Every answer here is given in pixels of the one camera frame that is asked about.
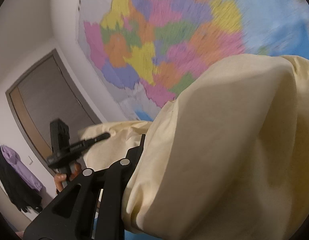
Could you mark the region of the person's left hand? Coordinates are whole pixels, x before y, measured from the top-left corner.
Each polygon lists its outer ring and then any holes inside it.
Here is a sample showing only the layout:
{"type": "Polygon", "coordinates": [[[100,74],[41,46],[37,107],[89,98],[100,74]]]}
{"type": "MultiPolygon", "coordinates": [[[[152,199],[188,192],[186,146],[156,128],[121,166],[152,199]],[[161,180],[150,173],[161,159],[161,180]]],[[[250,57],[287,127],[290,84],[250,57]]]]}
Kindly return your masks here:
{"type": "MultiPolygon", "coordinates": [[[[74,172],[70,176],[70,181],[74,180],[82,172],[82,166],[80,163],[74,163],[74,172]]],[[[63,189],[63,182],[67,180],[66,174],[57,173],[54,176],[54,182],[56,186],[56,193],[59,194],[63,189]]]]}

